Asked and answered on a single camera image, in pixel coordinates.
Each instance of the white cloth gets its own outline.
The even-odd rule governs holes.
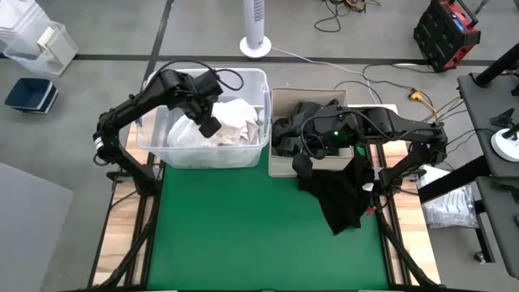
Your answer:
[[[168,145],[175,148],[216,148],[211,151],[193,150],[176,152],[174,160],[182,167],[212,165],[215,168],[246,165],[257,157],[257,149],[227,148],[226,146],[255,145],[260,143],[258,114],[243,99],[216,102],[212,116],[221,124],[220,130],[209,139],[199,132],[199,125],[183,115],[168,134]]]

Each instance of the gray floor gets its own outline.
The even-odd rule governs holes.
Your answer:
[[[478,1],[466,1],[476,7]],[[51,19],[66,25],[81,54],[150,54],[166,0],[40,0]],[[279,49],[305,57],[409,58],[421,54],[412,29],[427,0],[386,0],[366,14],[341,18],[342,31],[317,32],[313,23],[328,17],[320,0],[267,0],[266,33]],[[519,11],[512,0],[492,0],[480,14],[482,42],[468,59],[492,60],[519,40]],[[333,28],[334,23],[323,24]],[[176,0],[170,13],[161,55],[241,56],[243,37],[241,0]],[[272,51],[271,56],[282,54]],[[61,79],[57,104],[48,116],[27,116],[0,106],[0,161],[48,179],[75,192],[66,224],[45,278],[44,290],[72,290],[84,286],[92,266],[108,207],[108,168],[92,163],[98,115],[136,92],[148,62],[74,61]],[[215,67],[258,67],[271,88],[331,88],[343,80],[362,81],[333,67],[286,63],[212,63]],[[364,65],[344,65],[361,71]],[[191,67],[189,64],[176,66]],[[10,60],[0,60],[0,92],[5,95],[20,77],[32,76]],[[457,96],[456,78],[484,67],[459,67],[443,74],[419,74],[391,67],[371,67],[372,79],[390,79],[425,91],[435,105]],[[372,103],[366,88],[345,84],[349,103]],[[408,92],[385,84],[374,85],[385,103],[397,104],[406,118],[430,112],[409,102]],[[471,129],[469,117],[458,114],[446,121],[450,138]],[[467,143],[447,159],[458,167],[481,154]],[[453,149],[457,143],[449,145]],[[519,281],[504,271],[502,260],[479,265],[473,230],[431,230],[442,282],[450,287],[518,291]]]

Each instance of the robotic arm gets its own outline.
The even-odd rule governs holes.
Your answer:
[[[218,120],[211,117],[212,105],[223,92],[217,71],[208,67],[207,72],[193,78],[185,73],[165,69],[170,63],[157,71],[142,92],[136,96],[130,95],[128,101],[101,114],[97,131],[93,135],[97,149],[94,162],[98,165],[120,165],[133,177],[140,195],[151,195],[160,188],[152,167],[141,165],[119,142],[118,133],[123,127],[159,105],[166,105],[170,110],[181,108],[188,118],[200,125],[199,130],[206,138],[214,135],[221,127]]]
[[[436,165],[446,157],[447,136],[443,123],[416,122],[400,118],[384,107],[349,108],[329,105],[301,124],[299,138],[302,151],[292,163],[298,175],[311,175],[310,157],[323,159],[308,147],[309,139],[317,138],[324,148],[344,148],[360,144],[383,144],[389,141],[411,142],[410,153],[392,168],[379,172],[379,193],[388,193],[400,186],[402,176],[423,164]]]

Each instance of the clear plastic bin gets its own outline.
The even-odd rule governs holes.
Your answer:
[[[37,41],[49,27],[56,32],[47,42],[47,49],[42,52]],[[4,55],[30,71],[49,77],[59,77],[77,52],[78,48],[65,26],[45,19],[38,21],[31,29],[26,29],[19,39],[11,42],[3,51]]]
[[[237,92],[221,86],[223,93],[219,101],[232,101],[241,98],[259,110],[259,143],[247,146],[223,146],[216,148],[172,148],[167,137],[171,127],[183,116],[181,109],[168,110],[159,106],[145,114],[137,122],[137,144],[148,150],[174,168],[222,169],[243,168],[258,165],[262,148],[270,137],[271,97],[267,76],[260,69],[233,69],[244,80],[243,88]],[[207,69],[178,70],[200,75]],[[230,72],[220,72],[221,79],[231,87],[240,85],[239,78]]]

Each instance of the black desk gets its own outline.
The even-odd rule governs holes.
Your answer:
[[[493,79],[486,88],[481,88],[476,85],[473,77],[468,75],[459,77],[458,83],[460,85],[459,90],[461,98],[465,101],[470,119],[474,124],[474,129],[490,129],[492,131],[502,129],[500,127],[492,126],[490,124],[490,119],[502,114],[510,108],[516,109],[512,118],[514,122],[519,122],[519,97],[514,97],[511,93],[511,91],[519,85],[519,79],[516,76],[499,75]],[[454,170],[450,174],[420,188],[418,193],[422,203],[425,203],[428,200],[433,200],[434,198],[455,190],[458,187],[469,184],[478,177],[492,176],[496,178],[517,178],[519,183],[519,163],[506,161],[494,152],[490,142],[492,135],[493,134],[490,131],[476,131],[476,136],[481,145],[483,155],[463,165],[457,170]],[[479,183],[481,182],[485,182],[485,178],[479,179]],[[497,212],[494,208],[498,208],[497,205],[500,204],[501,201],[498,199],[493,201],[490,195],[495,193],[495,191],[487,191],[486,188],[483,188],[483,190],[485,191],[482,192],[482,196],[483,193],[485,193],[486,203],[477,202],[476,209],[479,212],[485,212],[485,209],[492,208],[492,210],[494,210],[493,212]],[[517,206],[517,215],[519,215],[519,206]],[[518,228],[511,230],[509,225],[497,227],[499,224],[497,223],[497,220],[499,219],[495,219],[494,217],[495,224],[492,224],[496,237],[498,236],[498,233],[506,234],[512,232],[517,233],[517,236],[519,237]],[[487,236],[485,235],[484,230],[478,228],[476,229],[476,234],[485,261],[493,262],[494,259],[490,249],[488,248]],[[519,248],[519,240],[515,243],[516,248]],[[502,252],[502,254],[505,258],[508,256],[509,252]],[[507,258],[504,261],[505,263],[508,263],[508,265],[510,265],[512,261],[519,264],[517,258]],[[517,277],[517,269],[513,271],[515,274],[512,274],[512,272],[510,272],[510,274]]]
[[[519,204],[517,204],[508,191],[496,190],[491,187],[491,182],[509,185],[519,188],[517,178],[476,178],[481,201],[488,220],[494,230],[495,240],[503,256],[504,266],[508,273],[519,279],[519,226],[513,217],[519,215]]]

